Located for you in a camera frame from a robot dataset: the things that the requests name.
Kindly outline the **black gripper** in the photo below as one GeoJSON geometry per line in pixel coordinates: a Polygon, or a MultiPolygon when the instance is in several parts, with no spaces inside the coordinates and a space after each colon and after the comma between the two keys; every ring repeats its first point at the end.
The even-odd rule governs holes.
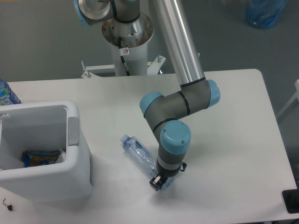
{"type": "Polygon", "coordinates": [[[156,177],[153,177],[149,184],[150,186],[155,190],[159,191],[162,189],[163,186],[163,180],[165,178],[173,177],[177,175],[179,172],[185,172],[187,168],[187,164],[183,162],[181,166],[175,169],[165,169],[163,168],[159,163],[157,163],[157,175],[156,177]]]}

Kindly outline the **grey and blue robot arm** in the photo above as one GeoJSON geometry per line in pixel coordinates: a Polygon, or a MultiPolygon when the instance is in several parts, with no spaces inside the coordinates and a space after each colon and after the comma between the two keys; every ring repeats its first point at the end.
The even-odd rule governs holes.
{"type": "MultiPolygon", "coordinates": [[[[147,44],[153,36],[153,22],[140,10],[138,0],[75,0],[81,23],[102,23],[102,34],[110,44],[117,76],[148,74],[147,44]]],[[[186,169],[185,154],[191,143],[191,131],[182,118],[219,102],[220,90],[205,77],[179,0],[153,2],[180,90],[164,96],[146,94],[140,109],[158,144],[156,171],[150,180],[160,190],[167,180],[186,169]]]]}

